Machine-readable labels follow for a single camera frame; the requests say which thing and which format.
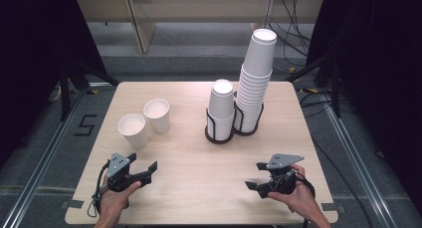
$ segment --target wrist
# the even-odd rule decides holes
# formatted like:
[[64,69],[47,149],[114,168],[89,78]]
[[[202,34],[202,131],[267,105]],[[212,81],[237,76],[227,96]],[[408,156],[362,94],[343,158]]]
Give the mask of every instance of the wrist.
[[314,215],[310,217],[311,223],[313,223],[316,228],[329,228],[331,227],[331,224],[329,224],[326,217],[321,213],[317,212]]
[[102,212],[95,228],[112,228],[117,225],[120,219],[120,212]]

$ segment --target metal rail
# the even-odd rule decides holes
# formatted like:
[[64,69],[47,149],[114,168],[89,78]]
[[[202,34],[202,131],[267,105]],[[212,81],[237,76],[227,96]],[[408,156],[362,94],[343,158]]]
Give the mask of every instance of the metal rail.
[[[328,95],[324,94],[321,95],[321,99],[323,101],[330,100]],[[332,108],[328,108],[326,112],[382,227],[397,227],[387,203],[370,176],[341,118],[337,117]]]
[[12,228],[18,227],[21,223],[28,207],[34,198],[34,195],[37,191],[38,186],[41,183],[44,175],[47,172],[47,169],[50,166],[51,161],[53,160],[56,151],[62,141],[65,132],[69,126],[72,116],[74,115],[80,101],[84,97],[86,91],[77,91],[76,97],[74,98],[71,109],[69,111],[68,116],[61,120],[50,143],[48,144],[46,150],[43,153],[40,161],[38,162],[34,172],[32,173],[31,177],[27,181],[26,185],[21,191],[18,200],[16,201],[15,205],[13,206],[12,210],[9,213],[9,216],[6,219],[6,222],[3,224],[3,228]]

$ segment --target paper cup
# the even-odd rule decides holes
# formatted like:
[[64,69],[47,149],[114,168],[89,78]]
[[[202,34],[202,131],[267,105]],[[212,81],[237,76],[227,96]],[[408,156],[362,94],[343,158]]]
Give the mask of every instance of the paper cup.
[[273,69],[277,34],[271,30],[255,30],[243,64],[244,70],[254,77],[265,77]]
[[135,150],[140,150],[148,144],[148,133],[145,125],[143,116],[129,114],[118,122],[117,129]]
[[143,107],[143,113],[149,123],[158,133],[165,133],[170,129],[170,105],[166,100],[155,99]]
[[215,82],[211,90],[208,112],[217,119],[227,119],[234,113],[233,84],[226,80]]

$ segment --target black backdrop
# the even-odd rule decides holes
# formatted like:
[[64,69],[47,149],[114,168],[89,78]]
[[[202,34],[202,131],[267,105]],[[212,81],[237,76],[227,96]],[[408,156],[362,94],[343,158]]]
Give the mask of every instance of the black backdrop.
[[106,69],[77,0],[0,0],[0,21],[1,167],[49,103],[64,63],[78,84],[84,72],[69,60]]
[[[341,21],[355,1],[323,1],[308,64],[326,52]],[[420,214],[421,1],[366,0],[359,7],[361,23],[353,25],[348,34],[352,41],[339,67],[340,78],[359,114]]]

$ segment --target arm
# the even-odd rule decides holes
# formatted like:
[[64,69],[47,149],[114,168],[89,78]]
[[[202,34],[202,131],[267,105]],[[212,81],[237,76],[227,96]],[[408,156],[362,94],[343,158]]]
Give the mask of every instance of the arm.
[[95,228],[111,228],[117,225],[121,211],[127,205],[127,199],[140,187],[140,181],[133,182],[122,192],[106,191],[102,195],[100,219]]
[[[303,167],[296,164],[291,165],[291,167],[305,176],[305,169]],[[331,227],[317,206],[317,202],[314,200],[311,192],[300,181],[296,182],[296,189],[292,194],[285,195],[271,191],[268,193],[268,197],[286,203],[292,212],[298,212],[298,214],[311,221],[317,228]]]

